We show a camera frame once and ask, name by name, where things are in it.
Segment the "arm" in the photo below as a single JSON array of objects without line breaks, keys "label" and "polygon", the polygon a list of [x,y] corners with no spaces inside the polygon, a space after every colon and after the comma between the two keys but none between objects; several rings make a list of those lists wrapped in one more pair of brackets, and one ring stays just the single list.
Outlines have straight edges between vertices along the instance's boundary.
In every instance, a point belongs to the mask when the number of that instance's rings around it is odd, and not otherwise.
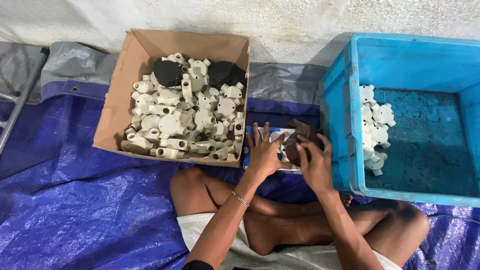
[{"label": "arm", "polygon": [[[246,134],[250,146],[251,166],[245,170],[238,186],[235,188],[235,193],[247,204],[250,203],[258,186],[267,176],[277,169],[292,166],[291,163],[281,162],[276,155],[276,150],[283,142],[285,135],[281,135],[277,140],[270,143],[268,126],[269,124],[265,123],[264,140],[260,141],[258,124],[253,125],[255,145],[253,145],[250,135]],[[235,196],[229,196],[208,222],[188,255],[185,264],[193,260],[200,260],[217,269],[235,239],[246,209],[247,207]]]},{"label": "arm", "polygon": [[[317,136],[325,144],[324,151],[321,151],[305,137],[299,136],[302,141],[297,145],[301,162],[300,168],[305,181],[322,204],[333,233],[340,264],[344,270],[383,270],[367,241],[345,210],[338,191],[333,187],[332,144],[325,136],[321,134],[317,134]],[[310,162],[308,162],[305,148],[310,151],[312,156]]]}]

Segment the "person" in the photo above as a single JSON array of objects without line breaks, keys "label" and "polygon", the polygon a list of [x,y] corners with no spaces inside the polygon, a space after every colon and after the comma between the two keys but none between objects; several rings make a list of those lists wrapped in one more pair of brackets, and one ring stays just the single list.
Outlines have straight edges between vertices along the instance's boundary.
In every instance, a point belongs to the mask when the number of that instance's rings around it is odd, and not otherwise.
[{"label": "person", "polygon": [[388,199],[346,208],[352,197],[333,187],[332,145],[321,134],[324,151],[302,136],[297,145],[318,201],[295,205],[256,196],[265,178],[287,165],[277,157],[285,135],[269,142],[269,123],[264,126],[263,141],[257,123],[256,143],[246,135],[251,162],[237,186],[198,168],[173,176],[173,204],[190,250],[182,269],[400,270],[426,237],[427,216]]}]

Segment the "silver bracelet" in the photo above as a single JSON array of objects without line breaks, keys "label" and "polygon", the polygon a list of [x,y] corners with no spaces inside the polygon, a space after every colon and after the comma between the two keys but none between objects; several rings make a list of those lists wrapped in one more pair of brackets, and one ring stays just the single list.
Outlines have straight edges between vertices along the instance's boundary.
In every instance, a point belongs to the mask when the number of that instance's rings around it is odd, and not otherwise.
[{"label": "silver bracelet", "polygon": [[236,196],[237,199],[238,199],[240,202],[242,202],[242,204],[244,204],[246,207],[249,207],[249,206],[250,206],[246,201],[244,201],[242,198],[240,198],[240,196],[238,196],[237,193],[235,193],[235,191],[232,190],[232,194],[233,194],[234,196]]}]

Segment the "blue tarp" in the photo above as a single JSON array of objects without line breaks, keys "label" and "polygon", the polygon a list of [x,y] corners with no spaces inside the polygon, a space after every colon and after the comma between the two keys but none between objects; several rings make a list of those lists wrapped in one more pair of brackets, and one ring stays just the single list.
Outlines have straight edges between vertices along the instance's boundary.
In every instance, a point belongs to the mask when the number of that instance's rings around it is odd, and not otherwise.
[{"label": "blue tarp", "polygon": [[[298,115],[318,124],[314,105],[258,98],[248,105],[247,125],[268,119],[282,127]],[[0,103],[0,112],[11,107]],[[192,164],[91,147],[102,108],[102,101],[75,96],[25,106],[0,156],[1,270],[181,268],[188,250],[169,181]],[[232,184],[243,172],[195,166]],[[270,176],[257,194],[280,202],[314,199],[293,174]],[[431,230],[404,269],[478,269],[480,209],[415,205],[431,216]]]}]

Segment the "hand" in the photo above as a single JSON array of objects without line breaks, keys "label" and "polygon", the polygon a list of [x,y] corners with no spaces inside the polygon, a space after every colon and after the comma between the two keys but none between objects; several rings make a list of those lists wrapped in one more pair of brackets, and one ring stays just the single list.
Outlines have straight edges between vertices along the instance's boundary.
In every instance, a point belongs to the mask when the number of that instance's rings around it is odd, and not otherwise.
[{"label": "hand", "polygon": [[262,177],[267,177],[273,174],[278,169],[291,169],[293,164],[290,162],[281,162],[278,159],[276,151],[285,139],[285,133],[280,135],[275,141],[269,142],[270,132],[268,127],[270,124],[265,123],[264,139],[260,141],[260,132],[258,131],[258,124],[253,124],[253,134],[255,137],[255,145],[253,145],[252,138],[247,132],[247,141],[250,146],[250,165],[247,170],[259,173]]},{"label": "hand", "polygon": [[[300,156],[300,169],[307,182],[308,186],[315,193],[325,193],[335,191],[332,180],[332,144],[327,137],[322,134],[317,134],[325,145],[325,150],[322,151],[318,146],[308,140],[307,138],[298,135],[298,139],[302,141],[297,144],[297,150]],[[308,162],[307,148],[310,151],[312,160]]]}]

